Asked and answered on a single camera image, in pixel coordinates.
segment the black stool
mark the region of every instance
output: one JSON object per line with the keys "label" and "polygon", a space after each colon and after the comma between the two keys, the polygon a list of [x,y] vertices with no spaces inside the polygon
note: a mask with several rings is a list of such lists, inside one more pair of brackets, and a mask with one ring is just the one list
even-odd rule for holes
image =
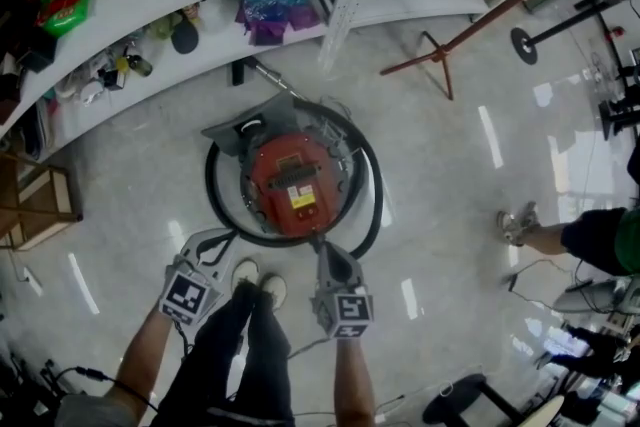
{"label": "black stool", "polygon": [[513,422],[523,423],[526,417],[509,404],[498,392],[487,384],[482,374],[472,374],[453,384],[451,393],[446,397],[438,395],[422,413],[422,421],[427,425],[445,424],[447,427],[469,427],[460,416],[480,395],[493,402]]}

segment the black pants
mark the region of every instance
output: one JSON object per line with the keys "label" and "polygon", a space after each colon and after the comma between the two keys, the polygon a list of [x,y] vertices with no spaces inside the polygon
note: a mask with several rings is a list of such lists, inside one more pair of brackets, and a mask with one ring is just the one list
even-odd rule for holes
{"label": "black pants", "polygon": [[622,340],[615,336],[593,333],[581,327],[568,328],[571,336],[587,342],[593,349],[591,356],[574,358],[573,356],[554,356],[551,363],[565,367],[572,372],[579,372],[588,377],[606,379],[617,373],[617,363],[613,362],[616,351],[623,344]]}
{"label": "black pants", "polygon": [[[287,357],[291,346],[270,294],[243,282],[196,335],[152,426],[201,424],[210,407],[252,418],[293,421]],[[226,398],[231,361],[249,323],[249,353],[235,400]]]}

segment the bottle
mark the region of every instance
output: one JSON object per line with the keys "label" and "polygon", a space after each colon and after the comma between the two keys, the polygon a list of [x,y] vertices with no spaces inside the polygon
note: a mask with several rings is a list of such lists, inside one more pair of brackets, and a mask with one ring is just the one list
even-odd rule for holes
{"label": "bottle", "polygon": [[143,59],[137,54],[129,54],[126,56],[129,68],[135,71],[138,75],[148,77],[153,71],[153,66],[146,59]]}

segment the black round base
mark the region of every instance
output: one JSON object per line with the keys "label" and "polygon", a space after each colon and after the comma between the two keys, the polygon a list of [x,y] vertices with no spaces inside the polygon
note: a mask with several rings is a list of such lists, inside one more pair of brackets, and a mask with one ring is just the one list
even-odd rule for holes
{"label": "black round base", "polygon": [[604,135],[604,140],[608,141],[612,124],[609,104],[607,102],[600,102],[598,104],[598,111],[600,112],[600,120],[602,121],[602,134]]}
{"label": "black round base", "polygon": [[459,416],[478,400],[482,394],[478,384],[486,382],[482,374],[472,374],[453,383],[451,393],[446,397],[438,395],[422,413],[422,421],[427,425],[446,423],[451,417]]}
{"label": "black round base", "polygon": [[511,44],[525,63],[533,66],[538,62],[538,51],[534,45],[528,45],[531,37],[520,27],[511,29]]}

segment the person's legs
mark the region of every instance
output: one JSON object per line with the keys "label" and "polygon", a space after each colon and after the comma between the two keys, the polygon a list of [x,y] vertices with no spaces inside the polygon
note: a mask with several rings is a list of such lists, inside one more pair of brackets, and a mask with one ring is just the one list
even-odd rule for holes
{"label": "person's legs", "polygon": [[226,400],[231,360],[260,293],[256,285],[258,267],[255,262],[241,262],[234,270],[234,278],[237,276],[242,279],[235,280],[229,302],[213,313],[198,331],[192,351],[182,362],[160,403],[154,426],[174,425],[178,418],[179,424],[183,424],[190,412],[202,412],[208,406]]}
{"label": "person's legs", "polygon": [[599,356],[574,358],[573,356],[559,355],[553,356],[549,362],[596,379],[610,377],[614,371],[613,361],[607,361]]}
{"label": "person's legs", "polygon": [[622,341],[615,336],[594,333],[581,327],[567,327],[566,330],[571,336],[587,342],[593,352],[603,359],[613,361],[616,351],[622,345]]}
{"label": "person's legs", "polygon": [[498,213],[498,227],[509,244],[529,246],[548,256],[569,253],[598,269],[626,276],[615,255],[615,237],[624,208],[590,210],[569,224],[541,226],[530,202],[517,217]]}
{"label": "person's legs", "polygon": [[532,226],[522,233],[520,241],[543,255],[561,255],[567,252],[567,248],[562,245],[562,232],[567,226],[567,224]]}
{"label": "person's legs", "polygon": [[247,365],[233,403],[238,413],[269,420],[292,419],[287,368],[291,346],[273,314],[286,293],[280,276],[263,280],[249,322]]}

